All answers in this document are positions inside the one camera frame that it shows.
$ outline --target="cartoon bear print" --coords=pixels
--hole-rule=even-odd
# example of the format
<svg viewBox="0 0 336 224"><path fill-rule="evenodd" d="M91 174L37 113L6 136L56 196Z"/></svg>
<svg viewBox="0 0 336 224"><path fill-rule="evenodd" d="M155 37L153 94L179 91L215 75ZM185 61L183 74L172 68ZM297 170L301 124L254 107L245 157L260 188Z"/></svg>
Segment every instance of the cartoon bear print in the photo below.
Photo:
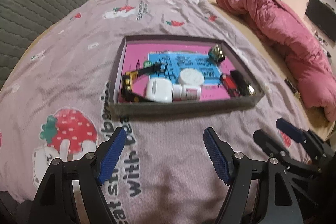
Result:
<svg viewBox="0 0 336 224"><path fill-rule="evenodd" d="M97 131L89 118L81 111L64 108L47 117L47 122L41 126L40 139L46 140L46 145L33 152L33 182L36 187L54 158L62 161L79 160L88 152L97 149Z"/></svg>
<svg viewBox="0 0 336 224"><path fill-rule="evenodd" d="M106 12L103 17L104 19L117 18L117 17L128 17L130 15L136 14L136 12L137 10L135 9L135 7L126 5L123 7L113 8L112 11Z"/></svg>

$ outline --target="pink comforter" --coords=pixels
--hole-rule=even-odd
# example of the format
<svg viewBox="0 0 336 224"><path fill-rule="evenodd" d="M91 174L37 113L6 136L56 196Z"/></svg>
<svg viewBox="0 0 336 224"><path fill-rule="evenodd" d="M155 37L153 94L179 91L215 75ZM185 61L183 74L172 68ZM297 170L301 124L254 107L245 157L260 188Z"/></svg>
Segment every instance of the pink comforter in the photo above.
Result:
<svg viewBox="0 0 336 224"><path fill-rule="evenodd" d="M319 42L298 15L278 0L217 0L234 15L241 15L257 36L280 53L297 80L305 107L324 107L336 120L336 79Z"/></svg>

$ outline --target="pink bedsheet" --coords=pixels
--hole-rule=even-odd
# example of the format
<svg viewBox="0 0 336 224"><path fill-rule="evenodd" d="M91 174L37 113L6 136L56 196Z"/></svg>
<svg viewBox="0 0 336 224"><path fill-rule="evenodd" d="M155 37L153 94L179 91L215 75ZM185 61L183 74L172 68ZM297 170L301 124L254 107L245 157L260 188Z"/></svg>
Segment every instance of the pink bedsheet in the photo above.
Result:
<svg viewBox="0 0 336 224"><path fill-rule="evenodd" d="M297 80L306 108L324 107L336 120L336 79L319 42L298 15L278 0L217 0L234 15L241 15L257 36L280 53Z"/></svg>
<svg viewBox="0 0 336 224"><path fill-rule="evenodd" d="M128 35L152 34L225 40L232 50L243 52L265 96L254 108L231 112L116 117L108 106L108 79L113 62L119 62L120 43ZM268 159L252 137L262 128L293 159L308 161L303 147L276 128L283 117L308 129L289 88L207 0L89 0L21 59L0 91L0 117L0 191L19 202L34 199L55 157L80 159L114 128L123 127L128 141L111 179L101 187L118 224L200 224L216 218L228 186L218 179L204 147L207 127L250 159ZM73 184L82 215L79 185ZM254 181L247 212L256 190Z"/></svg>

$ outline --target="bed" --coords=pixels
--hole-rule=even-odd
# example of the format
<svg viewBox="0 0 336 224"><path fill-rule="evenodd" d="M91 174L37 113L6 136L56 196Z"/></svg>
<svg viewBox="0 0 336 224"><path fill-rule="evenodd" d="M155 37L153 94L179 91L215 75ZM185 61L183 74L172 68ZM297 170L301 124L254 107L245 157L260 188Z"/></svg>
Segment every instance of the bed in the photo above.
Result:
<svg viewBox="0 0 336 224"><path fill-rule="evenodd" d="M120 8L121 3L128 7L124 10L133 13L132 7L139 1L142 0L89 0L83 6L78 3L79 8L70 9L66 17L34 40L4 84L0 92L0 198L18 223L26 222L30 200L48 164L62 156L46 145L46 135L42 134L48 128L50 115L70 115L70 120L81 116L86 119L84 125L90 128L87 132L91 136L116 126L128 132L130 145L103 186L119 223L201 223L217 215L227 187L217 178L204 148L202 133L208 126L234 150L260 160L267 157L252 139L254 130L260 128L284 143L293 158L309 160L300 146L276 130L279 117L303 129L311 128L323 139L330 137L334 123L327 121L323 110L305 109L285 85L285 78L294 80L282 58L262 44L239 18L221 10L216 0L145 0L150 15L132 28L125 20L135 14L102 20L102 15ZM168 20L185 24L179 29L169 26ZM114 117L104 101L115 52L124 35L148 33L229 40L259 77L266 96L253 110L185 114L183 118ZM88 149L94 150L105 137L102 134ZM69 160L83 154L70 150ZM136 179L122 173L125 161L134 163ZM78 186L74 187L81 221L88 223ZM248 210L253 206L254 190L255 185L251 187Z"/></svg>

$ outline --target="white plastic container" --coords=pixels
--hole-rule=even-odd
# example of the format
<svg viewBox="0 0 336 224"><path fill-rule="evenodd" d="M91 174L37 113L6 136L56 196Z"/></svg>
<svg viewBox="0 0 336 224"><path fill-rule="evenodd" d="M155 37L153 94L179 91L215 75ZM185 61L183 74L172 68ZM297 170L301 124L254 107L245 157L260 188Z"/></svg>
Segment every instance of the white plastic container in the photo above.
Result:
<svg viewBox="0 0 336 224"><path fill-rule="evenodd" d="M173 100L199 100L201 98L201 87L192 85L173 85Z"/></svg>
<svg viewBox="0 0 336 224"><path fill-rule="evenodd" d="M158 103L173 102L172 83L165 78L151 78L147 84L146 98Z"/></svg>

